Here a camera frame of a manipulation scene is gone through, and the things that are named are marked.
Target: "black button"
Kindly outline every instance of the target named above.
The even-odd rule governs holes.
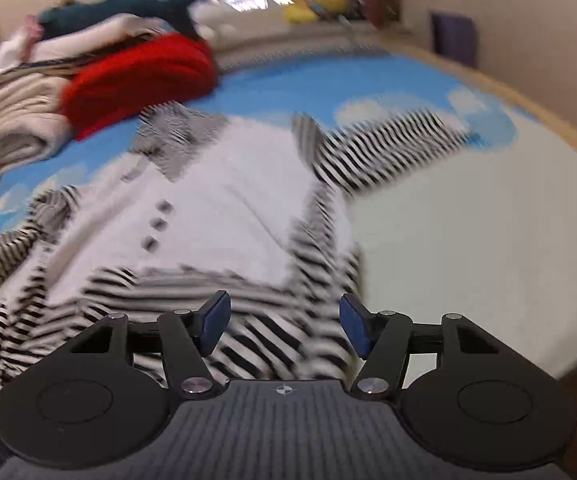
[[[166,200],[162,200],[157,204],[157,210],[161,211],[162,213],[170,213],[172,211],[172,205],[170,202],[166,202]]]
[[[160,243],[157,240],[155,240],[155,238],[153,238],[152,236],[147,236],[146,238],[144,238],[144,240],[142,240],[142,247],[146,249],[149,253],[155,251],[159,246],[159,244]]]
[[[164,231],[167,225],[168,222],[163,218],[153,218],[151,220],[151,227],[156,231]]]

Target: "red towel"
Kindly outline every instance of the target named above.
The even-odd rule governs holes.
[[[216,84],[209,46],[168,34],[86,67],[64,90],[62,106],[82,140],[144,107],[203,97]]]

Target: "mattress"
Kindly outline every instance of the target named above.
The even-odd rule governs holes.
[[[577,153],[529,114],[406,56],[258,66],[192,105],[280,126],[303,112],[326,127],[430,108],[469,126],[468,149],[353,202],[364,302],[423,323],[460,312],[555,376],[577,364]],[[37,192],[94,178],[136,127],[6,173],[0,232]],[[407,382],[432,366],[415,356]]]

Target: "purple object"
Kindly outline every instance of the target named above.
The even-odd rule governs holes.
[[[436,54],[477,68],[479,34],[475,22],[466,16],[432,12],[433,49]]]

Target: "teal garment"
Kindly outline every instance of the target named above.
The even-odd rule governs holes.
[[[115,14],[126,12],[141,18],[161,18],[177,32],[197,40],[198,34],[188,14],[188,6],[194,1],[197,0],[102,0],[93,4],[78,3],[45,10],[38,21],[44,27],[42,40],[50,40],[79,32]]]

